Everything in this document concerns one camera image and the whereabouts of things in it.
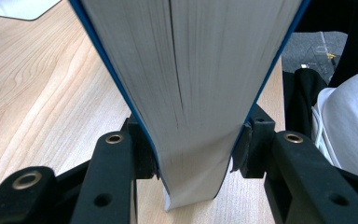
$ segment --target wood grain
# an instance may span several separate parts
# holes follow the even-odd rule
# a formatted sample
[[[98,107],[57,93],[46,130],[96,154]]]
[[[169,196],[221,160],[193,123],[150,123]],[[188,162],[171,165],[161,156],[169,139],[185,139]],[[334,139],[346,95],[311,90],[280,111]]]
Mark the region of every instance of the wood grain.
[[[259,104],[284,129],[280,63]],[[66,1],[36,21],[0,18],[0,183],[21,168],[59,175],[91,157],[130,114]],[[163,211],[162,184],[138,181],[140,223],[271,223],[262,180],[228,174],[213,201]]]

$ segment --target blue book cover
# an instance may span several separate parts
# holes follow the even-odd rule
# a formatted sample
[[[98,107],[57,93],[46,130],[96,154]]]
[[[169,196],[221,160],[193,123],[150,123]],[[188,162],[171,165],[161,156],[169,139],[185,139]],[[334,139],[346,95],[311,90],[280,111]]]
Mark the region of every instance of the blue book cover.
[[[200,3],[202,1],[194,0],[193,2]],[[228,168],[231,150],[241,134],[243,121],[246,122],[252,113],[255,102],[266,85],[284,45],[296,29],[309,0],[291,0],[291,2],[295,4],[290,4],[290,2],[284,4],[281,1],[280,4],[282,5],[272,7],[272,3],[266,1],[264,2],[266,10],[264,10],[262,1],[246,0],[239,4],[242,8],[230,7],[230,4],[224,1],[223,3],[206,1],[207,4],[204,2],[204,4],[195,5],[205,9],[190,7],[193,6],[192,3],[187,5],[186,2],[168,0],[154,1],[153,4],[155,5],[142,1],[125,3],[105,1],[101,4],[93,1],[88,3],[87,1],[70,0],[117,88],[155,150],[159,171],[166,189],[167,210],[212,199],[219,191]],[[258,14],[257,10],[252,9],[252,5],[258,8]],[[133,8],[140,8],[139,13],[136,11],[138,9],[132,10]],[[112,17],[112,19],[105,20],[103,17]],[[246,23],[252,17],[257,18],[257,20]],[[241,25],[241,20],[243,20],[244,26],[249,27],[248,34],[246,34],[247,29],[236,29]],[[141,34],[143,32],[146,34],[145,36],[154,36],[154,34],[165,36],[169,34],[172,35],[172,39],[167,40],[156,35],[157,37],[154,36],[155,42],[159,45],[146,45],[142,41],[146,42],[150,39],[143,39],[141,35],[131,36],[133,38],[131,42],[125,40],[129,38],[129,35],[122,36],[126,32],[128,34],[131,32]],[[197,41],[188,40],[190,36],[197,38]],[[247,45],[241,42],[233,44],[241,36],[248,36],[251,41],[248,40]],[[269,36],[276,37],[272,41],[269,40]],[[117,44],[120,40],[124,40],[123,44]],[[210,48],[210,46],[219,42],[225,42],[227,45],[220,49]],[[142,46],[133,46],[133,43],[135,45],[142,43]],[[161,53],[165,49],[173,51],[174,54]],[[230,61],[226,60],[225,55],[228,55],[227,58],[231,59],[235,59],[238,55],[238,58],[243,57],[247,60],[244,60],[243,63],[236,60]],[[136,63],[123,65],[125,62],[122,61],[130,61],[129,59],[132,60],[132,58]],[[245,71],[244,73],[249,77],[245,78],[241,74],[235,75],[236,77],[231,75],[230,71],[236,71],[237,67],[244,67],[245,69],[241,71]],[[137,80],[135,74],[139,70],[150,70],[151,68],[157,68],[156,72],[158,69],[165,70],[161,72],[162,75],[154,80],[148,79],[147,76],[142,77],[142,81]],[[223,75],[208,77],[209,74],[217,73]],[[255,73],[257,77],[247,75],[248,73]],[[176,77],[166,76],[165,74],[184,75],[177,75]],[[248,80],[248,86],[242,88],[243,83],[236,81],[236,78]],[[172,81],[177,82],[177,88],[175,84],[175,89],[161,90],[150,83],[168,83],[167,86],[170,86]],[[198,86],[202,86],[202,88],[208,86],[209,90],[214,91],[208,92],[210,95],[205,96],[206,93],[202,90],[199,91]],[[146,88],[151,90],[149,95],[142,96],[141,93],[137,93]],[[237,98],[246,98],[244,101],[248,102],[241,103],[244,105],[238,103],[239,106],[236,106],[235,102],[230,102],[230,95],[234,95],[234,93],[227,90],[232,92],[238,90],[240,97]],[[174,96],[173,98],[177,98],[177,101],[172,100],[171,102],[171,98],[167,98],[164,94],[171,94],[172,97]],[[154,101],[154,98],[161,98],[161,100],[160,102]],[[201,100],[193,103],[192,99]],[[141,104],[145,104],[144,102],[154,102],[153,107],[157,114],[164,108],[166,112],[160,113],[156,117],[161,119],[161,123],[169,120],[172,127],[156,128],[154,126],[156,122],[151,122],[152,119],[148,119],[147,113],[144,113],[144,107],[141,106]],[[241,111],[244,114],[233,116],[240,118],[241,122],[239,122],[238,119],[227,119],[230,116],[221,113],[220,110]],[[196,121],[188,119],[189,115],[196,117]],[[225,130],[226,123],[232,123],[232,125]],[[204,136],[202,131],[202,128],[205,127],[210,131],[206,132],[207,136]],[[201,149],[199,151],[194,150],[194,146],[199,146]]]

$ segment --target thick book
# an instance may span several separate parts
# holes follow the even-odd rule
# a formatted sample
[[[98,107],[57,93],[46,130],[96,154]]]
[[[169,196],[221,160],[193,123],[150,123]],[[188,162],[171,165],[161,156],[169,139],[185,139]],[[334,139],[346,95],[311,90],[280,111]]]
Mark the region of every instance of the thick book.
[[[307,3],[71,0],[155,151],[166,210],[218,193]]]

